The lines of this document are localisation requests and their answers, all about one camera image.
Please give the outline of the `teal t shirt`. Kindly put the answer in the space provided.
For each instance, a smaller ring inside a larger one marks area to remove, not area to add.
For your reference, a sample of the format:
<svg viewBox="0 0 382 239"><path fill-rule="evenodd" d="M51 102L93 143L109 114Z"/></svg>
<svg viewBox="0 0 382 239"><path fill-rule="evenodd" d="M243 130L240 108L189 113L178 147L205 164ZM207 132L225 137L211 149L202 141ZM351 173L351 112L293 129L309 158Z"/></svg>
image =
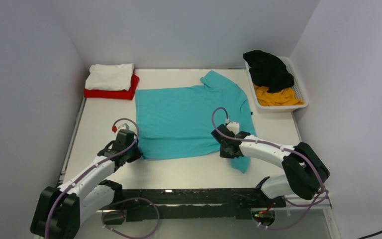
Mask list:
<svg viewBox="0 0 382 239"><path fill-rule="evenodd" d="M224 107L240 130L255 134L245 92L225 76L209 71L201 85L181 88L137 90L136 123L139 147L145 158L178 159L203 156L220 150L211 135L225 122Z"/></svg>

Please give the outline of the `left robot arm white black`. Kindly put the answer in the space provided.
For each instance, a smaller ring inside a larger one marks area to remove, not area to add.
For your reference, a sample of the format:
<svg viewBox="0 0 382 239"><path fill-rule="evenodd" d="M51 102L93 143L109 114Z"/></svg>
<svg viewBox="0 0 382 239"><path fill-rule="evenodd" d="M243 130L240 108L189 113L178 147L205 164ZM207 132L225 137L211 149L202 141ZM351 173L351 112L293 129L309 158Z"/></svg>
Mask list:
<svg viewBox="0 0 382 239"><path fill-rule="evenodd" d="M30 231L46 239L73 239L81 224L101 208L117 209L123 202L122 185L108 180L125 163L142 156L136 133L119 129L115 140L73 179L40 194Z"/></svg>

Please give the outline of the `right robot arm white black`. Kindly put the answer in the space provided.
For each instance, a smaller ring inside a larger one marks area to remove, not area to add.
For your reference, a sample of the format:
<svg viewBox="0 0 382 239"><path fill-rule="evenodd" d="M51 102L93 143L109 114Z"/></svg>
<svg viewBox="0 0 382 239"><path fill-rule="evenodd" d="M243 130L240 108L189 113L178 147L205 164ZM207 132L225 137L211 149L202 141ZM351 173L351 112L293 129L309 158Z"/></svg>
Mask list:
<svg viewBox="0 0 382 239"><path fill-rule="evenodd" d="M330 172L309 144L276 144L244 131L235 134L225 124L211 134L220 144L221 157L260 159L284 171L283 175L266 177L257 185L257 205L265 207L277 197L292 194L311 200L315 194L325 192L324 183Z"/></svg>

